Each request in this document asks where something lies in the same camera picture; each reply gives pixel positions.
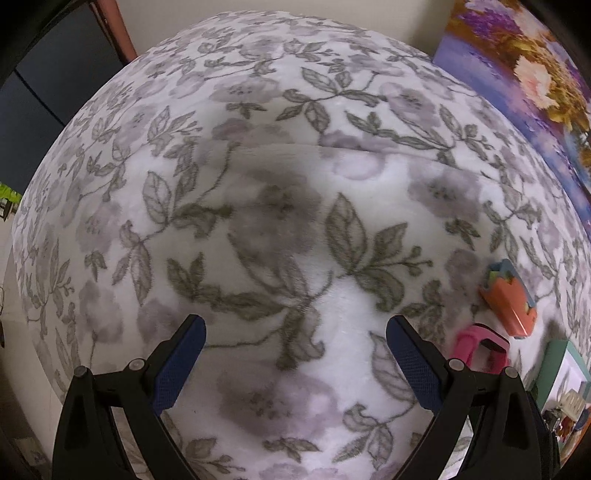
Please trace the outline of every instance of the white wall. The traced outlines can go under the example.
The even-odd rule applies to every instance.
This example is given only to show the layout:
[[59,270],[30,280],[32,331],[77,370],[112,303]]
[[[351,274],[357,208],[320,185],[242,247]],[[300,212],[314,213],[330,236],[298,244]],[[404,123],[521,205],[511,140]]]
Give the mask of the white wall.
[[138,53],[225,11],[283,10],[375,30],[433,54],[453,0],[117,0]]
[[0,219],[0,287],[4,283],[4,273],[8,263],[8,256],[12,249],[12,220],[14,214],[10,214],[6,222]]

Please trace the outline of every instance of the gray leaf pattern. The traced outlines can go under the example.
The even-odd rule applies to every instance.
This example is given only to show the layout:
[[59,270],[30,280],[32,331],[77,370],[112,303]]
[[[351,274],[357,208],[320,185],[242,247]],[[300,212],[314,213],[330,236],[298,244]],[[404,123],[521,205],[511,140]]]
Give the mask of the gray leaf pattern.
[[[52,386],[63,399],[76,366],[120,369],[197,313],[207,345],[162,420],[200,478],[379,480],[424,428],[393,314],[447,349],[496,321],[477,286],[509,258],[541,319],[524,382],[550,328],[589,362],[584,229],[493,113],[418,50],[316,17],[219,14],[150,49],[64,129],[14,220]],[[264,426],[247,447],[207,397],[224,372],[236,418]]]

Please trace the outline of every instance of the bed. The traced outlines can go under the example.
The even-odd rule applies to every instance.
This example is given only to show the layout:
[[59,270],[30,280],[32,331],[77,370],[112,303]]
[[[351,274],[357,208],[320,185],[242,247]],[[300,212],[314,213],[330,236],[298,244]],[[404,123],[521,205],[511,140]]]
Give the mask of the bed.
[[47,153],[13,237],[62,399],[76,366],[121,369],[205,319],[162,417],[202,480],[391,480],[430,413],[386,322],[446,354],[474,321],[503,333],[476,289],[502,258],[538,304],[511,340],[526,387],[549,339],[591,357],[589,241],[543,159],[422,52],[322,18],[219,14],[126,66]]

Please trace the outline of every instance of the canvas print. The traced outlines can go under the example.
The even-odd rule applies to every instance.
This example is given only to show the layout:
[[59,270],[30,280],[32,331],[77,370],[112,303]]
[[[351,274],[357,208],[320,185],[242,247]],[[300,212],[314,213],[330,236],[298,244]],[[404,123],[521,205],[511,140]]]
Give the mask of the canvas print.
[[532,143],[591,238],[591,89],[553,33],[517,0],[456,0],[434,63]]

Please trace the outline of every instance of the blue gripper pad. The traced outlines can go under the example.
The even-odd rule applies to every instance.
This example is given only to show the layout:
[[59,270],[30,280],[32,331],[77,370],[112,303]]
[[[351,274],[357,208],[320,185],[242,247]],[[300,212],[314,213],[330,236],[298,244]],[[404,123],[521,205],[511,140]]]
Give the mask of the blue gripper pad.
[[183,385],[187,381],[203,345],[205,345],[205,337],[205,321],[195,315],[193,323],[154,380],[152,409],[158,417],[163,410],[172,407],[177,401]]
[[386,326],[386,342],[398,362],[408,384],[422,408],[436,414],[443,404],[441,382],[427,360],[400,325],[400,315],[392,317]]

